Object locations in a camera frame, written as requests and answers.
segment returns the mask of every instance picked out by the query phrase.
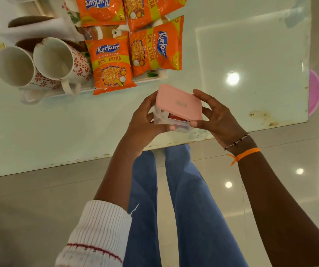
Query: left hand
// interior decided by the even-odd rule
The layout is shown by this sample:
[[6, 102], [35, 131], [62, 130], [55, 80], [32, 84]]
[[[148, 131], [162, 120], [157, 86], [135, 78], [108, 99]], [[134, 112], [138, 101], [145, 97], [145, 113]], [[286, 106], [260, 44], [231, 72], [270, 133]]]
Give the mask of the left hand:
[[155, 136], [175, 130], [173, 125], [153, 124], [153, 112], [148, 112], [156, 103], [156, 97], [157, 91], [144, 99], [134, 112], [129, 127], [119, 143], [119, 147], [125, 148], [127, 152], [131, 152], [135, 157], [141, 155], [144, 148]]

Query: jeans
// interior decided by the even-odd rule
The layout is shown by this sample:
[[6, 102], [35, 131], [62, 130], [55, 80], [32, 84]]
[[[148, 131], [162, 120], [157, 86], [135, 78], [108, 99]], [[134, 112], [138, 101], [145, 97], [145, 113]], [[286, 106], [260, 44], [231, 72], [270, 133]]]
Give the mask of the jeans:
[[[165, 149], [166, 173], [177, 224], [180, 266], [247, 266], [197, 167], [189, 146]], [[132, 224], [124, 267], [161, 267], [157, 232], [157, 171], [154, 155], [134, 162], [129, 211]]]

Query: person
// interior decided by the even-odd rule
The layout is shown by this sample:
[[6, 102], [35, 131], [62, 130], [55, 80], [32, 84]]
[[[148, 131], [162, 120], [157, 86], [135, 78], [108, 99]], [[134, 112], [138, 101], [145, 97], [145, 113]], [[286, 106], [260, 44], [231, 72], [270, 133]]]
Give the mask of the person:
[[[153, 153], [143, 149], [174, 127], [151, 122], [153, 113], [148, 112], [156, 95], [148, 96], [134, 112], [94, 200], [86, 204], [56, 266], [161, 266], [156, 164]], [[210, 131], [238, 161], [271, 264], [319, 266], [319, 229], [284, 188], [253, 139], [215, 98], [196, 89], [193, 95], [210, 106], [203, 107], [209, 120], [190, 125]], [[190, 161], [188, 145], [168, 147], [165, 154], [180, 266], [247, 266], [207, 184]]]

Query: fingernail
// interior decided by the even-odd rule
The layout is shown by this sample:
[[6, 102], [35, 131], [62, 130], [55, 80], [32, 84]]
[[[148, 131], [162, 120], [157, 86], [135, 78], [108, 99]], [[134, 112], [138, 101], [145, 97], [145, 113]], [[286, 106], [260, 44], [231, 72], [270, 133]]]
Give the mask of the fingernail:
[[190, 121], [190, 126], [192, 127], [197, 127], [198, 126], [198, 122], [197, 121]]

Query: finger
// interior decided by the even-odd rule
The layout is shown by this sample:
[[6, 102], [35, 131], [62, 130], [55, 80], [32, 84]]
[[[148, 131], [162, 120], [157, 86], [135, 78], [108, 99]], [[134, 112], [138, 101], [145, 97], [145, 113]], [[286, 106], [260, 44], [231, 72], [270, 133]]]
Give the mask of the finger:
[[224, 106], [218, 100], [216, 100], [214, 97], [202, 92], [201, 90], [194, 89], [193, 94], [194, 94], [194, 96], [196, 96], [200, 100], [206, 102], [211, 107], [212, 110], [215, 108], [221, 108]]
[[154, 128], [153, 130], [155, 131], [156, 135], [159, 135], [161, 133], [165, 133], [168, 131], [174, 131], [175, 130], [175, 126], [174, 125], [153, 125]]
[[153, 120], [153, 112], [147, 114], [147, 121], [151, 122]]
[[213, 115], [213, 111], [209, 108], [206, 108], [206, 107], [202, 107], [202, 113], [208, 117], [208, 119], [211, 118], [211, 116]]
[[150, 108], [152, 108], [153, 105], [156, 103], [157, 93], [158, 91], [146, 97], [137, 110], [147, 114]]
[[213, 131], [214, 127], [213, 124], [209, 121], [203, 121], [203, 120], [196, 120], [196, 121], [190, 121], [190, 126], [191, 127], [196, 127], [200, 129], [205, 129], [208, 131]]

